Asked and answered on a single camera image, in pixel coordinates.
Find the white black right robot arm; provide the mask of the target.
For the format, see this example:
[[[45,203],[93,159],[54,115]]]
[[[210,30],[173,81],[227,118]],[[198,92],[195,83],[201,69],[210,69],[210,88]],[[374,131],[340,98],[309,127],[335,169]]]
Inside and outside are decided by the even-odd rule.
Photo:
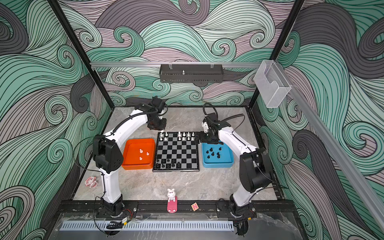
[[[237,114],[219,119],[216,108],[209,103],[203,105],[205,118],[202,121],[203,131],[200,132],[201,143],[227,145],[239,158],[239,179],[241,185],[230,196],[230,210],[234,216],[244,215],[250,207],[252,198],[272,183],[271,175],[266,170],[262,150],[251,145],[236,133],[229,120],[245,117]]]

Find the orange plastic tray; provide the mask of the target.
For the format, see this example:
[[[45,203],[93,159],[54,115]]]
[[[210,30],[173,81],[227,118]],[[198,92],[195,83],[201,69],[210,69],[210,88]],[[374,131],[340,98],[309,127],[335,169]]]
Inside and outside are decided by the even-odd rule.
[[[155,159],[155,149],[156,143],[154,139],[127,140],[123,153],[123,169],[152,169]]]

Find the blue plastic tray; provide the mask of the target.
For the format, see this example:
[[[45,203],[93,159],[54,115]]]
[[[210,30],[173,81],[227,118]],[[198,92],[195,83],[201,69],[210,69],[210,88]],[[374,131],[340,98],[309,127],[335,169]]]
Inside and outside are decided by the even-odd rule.
[[[232,150],[224,143],[202,143],[203,166],[205,168],[231,168],[235,162]]]

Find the black perforated wall shelf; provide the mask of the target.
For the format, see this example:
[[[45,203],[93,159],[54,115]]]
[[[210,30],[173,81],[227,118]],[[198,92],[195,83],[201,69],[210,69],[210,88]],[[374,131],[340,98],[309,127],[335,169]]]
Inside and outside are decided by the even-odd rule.
[[[224,79],[222,65],[161,65],[160,80],[163,83],[220,83]]]

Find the white rabbit figurine pink stand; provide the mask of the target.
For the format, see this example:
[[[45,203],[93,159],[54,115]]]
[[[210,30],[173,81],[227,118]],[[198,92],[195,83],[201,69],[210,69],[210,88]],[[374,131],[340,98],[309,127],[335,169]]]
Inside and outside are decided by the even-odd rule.
[[[175,189],[167,189],[167,191],[168,191],[167,211],[169,213],[176,213],[178,210],[178,199],[177,199]]]

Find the black white chess board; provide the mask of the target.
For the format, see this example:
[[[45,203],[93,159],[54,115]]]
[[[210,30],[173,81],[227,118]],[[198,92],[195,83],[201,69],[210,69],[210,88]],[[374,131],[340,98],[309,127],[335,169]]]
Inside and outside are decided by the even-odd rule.
[[[158,132],[153,172],[200,170],[196,132]]]

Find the clear acrylic wall holder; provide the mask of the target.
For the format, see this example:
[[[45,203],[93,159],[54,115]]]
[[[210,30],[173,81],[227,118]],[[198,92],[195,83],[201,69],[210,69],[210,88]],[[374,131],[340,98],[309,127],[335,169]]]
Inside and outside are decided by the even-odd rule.
[[[254,82],[267,108],[278,108],[292,89],[283,66],[273,60],[262,61]]]

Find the silver aluminium rail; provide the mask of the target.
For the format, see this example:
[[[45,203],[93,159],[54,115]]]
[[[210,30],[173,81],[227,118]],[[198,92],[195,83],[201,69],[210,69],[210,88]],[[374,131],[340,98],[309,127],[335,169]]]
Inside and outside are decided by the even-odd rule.
[[[90,62],[92,68],[159,68],[161,65],[222,65],[223,68],[244,68],[253,69],[258,68],[261,62],[240,63],[240,62]]]

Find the pink white plush toy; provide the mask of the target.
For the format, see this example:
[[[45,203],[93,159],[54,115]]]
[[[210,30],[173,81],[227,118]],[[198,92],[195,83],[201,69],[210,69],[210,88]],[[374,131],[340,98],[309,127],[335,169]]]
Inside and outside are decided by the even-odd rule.
[[[85,181],[85,186],[89,187],[89,188],[97,187],[98,186],[97,177],[91,176],[91,177],[87,178],[87,180]]]

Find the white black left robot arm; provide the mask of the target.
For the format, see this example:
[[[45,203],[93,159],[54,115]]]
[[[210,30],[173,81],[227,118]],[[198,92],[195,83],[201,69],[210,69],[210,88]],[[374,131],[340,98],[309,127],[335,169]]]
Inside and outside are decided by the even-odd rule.
[[[123,141],[142,125],[147,125],[150,130],[164,130],[167,120],[163,115],[167,112],[167,108],[166,101],[155,96],[148,104],[135,106],[131,114],[114,129],[93,138],[92,159],[103,180],[101,201],[112,216],[119,216],[124,208],[118,175],[118,169],[124,161],[123,152],[120,149]]]

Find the small orange letter block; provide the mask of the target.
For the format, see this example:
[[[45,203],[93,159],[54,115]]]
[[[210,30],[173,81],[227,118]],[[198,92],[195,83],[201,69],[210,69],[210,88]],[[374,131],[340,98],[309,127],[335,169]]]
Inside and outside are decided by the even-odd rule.
[[[194,212],[197,211],[197,210],[199,209],[199,206],[198,206],[197,203],[193,203],[193,204],[191,205],[191,207],[192,207],[192,210],[193,210]]]

